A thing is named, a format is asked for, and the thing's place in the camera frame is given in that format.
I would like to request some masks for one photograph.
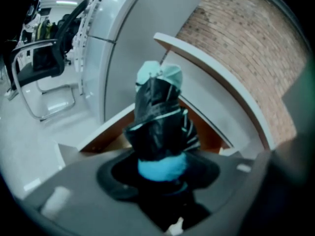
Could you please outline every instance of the ceiling light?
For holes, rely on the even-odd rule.
[[[70,4],[70,5],[78,5],[77,2],[72,2],[72,1],[56,1],[58,4]]]

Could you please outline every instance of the white floor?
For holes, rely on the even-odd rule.
[[[56,143],[76,146],[98,127],[85,104],[84,95],[79,95],[76,76],[71,65],[65,67],[61,76],[39,81],[42,89],[74,85],[76,100],[72,109],[42,122],[29,115],[20,95],[11,101],[5,99],[3,94],[9,84],[5,77],[0,80],[0,169],[17,197],[24,198],[59,170],[54,150]],[[37,114],[71,101],[70,91],[63,89],[42,95],[35,83],[24,86],[23,92]]]

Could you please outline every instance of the brick wall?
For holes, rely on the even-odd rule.
[[[177,36],[221,62],[252,94],[275,143],[295,135],[281,97],[307,59],[302,39],[268,0],[202,0]]]

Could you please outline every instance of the chrome chair leg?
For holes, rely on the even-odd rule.
[[[15,62],[12,64],[12,73],[13,73],[13,79],[14,79],[14,83],[15,83],[16,89],[19,92],[19,95],[21,96],[22,102],[25,105],[25,107],[26,107],[27,111],[29,112],[29,114],[34,119],[37,119],[37,120],[40,120],[40,121],[48,119],[48,118],[53,117],[53,116],[55,116],[55,115],[57,115],[57,114],[59,114],[61,112],[69,110],[70,108],[72,108],[75,105],[75,98],[74,98],[74,95],[73,95],[72,87],[70,85],[63,85],[63,86],[59,86],[59,87],[52,88],[52,89],[49,89],[49,90],[42,90],[39,87],[38,82],[36,81],[36,87],[42,93],[48,93],[48,92],[56,91],[56,90],[59,90],[59,89],[69,88],[71,90],[72,99],[73,99],[73,102],[70,105],[65,106],[64,108],[60,109],[59,111],[56,111],[54,113],[51,113],[51,114],[48,114],[48,115],[45,115],[45,116],[36,116],[33,113],[33,111],[31,110],[31,108],[30,108],[30,106],[29,106],[29,104],[28,104],[28,102],[27,102],[27,100],[26,100],[26,98],[25,98],[25,96],[23,94],[22,88],[21,88],[19,80],[18,80]]]

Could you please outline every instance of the white curved panel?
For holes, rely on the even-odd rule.
[[[136,75],[147,60],[160,61],[165,50],[157,31],[176,36],[200,0],[137,0],[119,33],[108,70],[105,121],[134,102]]]
[[[255,102],[255,100],[253,99],[251,94],[242,85],[242,83],[239,82],[238,79],[235,76],[233,76],[223,65],[221,65],[218,61],[216,61],[213,57],[207,55],[205,52],[201,51],[200,49],[198,49],[198,48],[196,48],[196,47],[194,47],[194,46],[192,46],[192,45],[190,45],[190,44],[188,44],[188,43],[186,43],[180,39],[174,38],[172,36],[168,36],[168,35],[163,34],[163,33],[156,33],[154,35],[154,39],[157,42],[159,42],[162,46],[164,46],[166,49],[173,50],[174,52],[176,52],[176,54],[174,53],[174,55],[179,56],[178,54],[180,54],[181,56],[184,56],[185,58],[182,58],[181,56],[179,56],[179,57],[186,60],[187,62],[190,62],[190,60],[192,60],[194,63],[198,63],[199,65],[206,66],[206,67],[204,67],[204,69],[208,69],[209,70],[208,72],[212,72],[213,74],[219,75],[221,77],[221,80],[223,80],[226,85],[233,88],[237,92],[238,96],[241,97],[244,100],[244,102],[246,103],[246,105],[249,107],[249,109],[251,110],[251,112],[254,115],[254,118],[259,123],[259,128],[261,128],[263,135],[265,136],[265,139],[267,141],[267,146],[269,147],[269,149],[275,148],[275,144],[274,144],[270,129],[268,127],[267,121],[266,121],[261,109],[259,108],[259,106]],[[221,98],[222,98],[221,99],[222,103],[224,103],[226,97],[221,97]],[[228,103],[227,109],[229,111],[232,111],[233,106],[229,105],[229,103]],[[244,121],[245,121],[244,118],[241,118],[238,120],[238,122],[241,122],[241,123]],[[246,131],[249,134],[249,137],[251,137],[251,143],[248,144],[245,148],[243,148],[248,153],[250,153],[252,145],[256,143],[255,141],[259,140],[259,139],[257,139],[257,137],[254,137],[254,139],[252,138],[252,136],[250,135],[250,130],[251,129],[247,129],[247,128],[244,129],[244,131]]]
[[[136,0],[102,0],[88,36],[115,40],[126,15]]]
[[[86,102],[96,120],[104,123],[104,91],[107,67],[113,44],[88,37],[83,70]]]

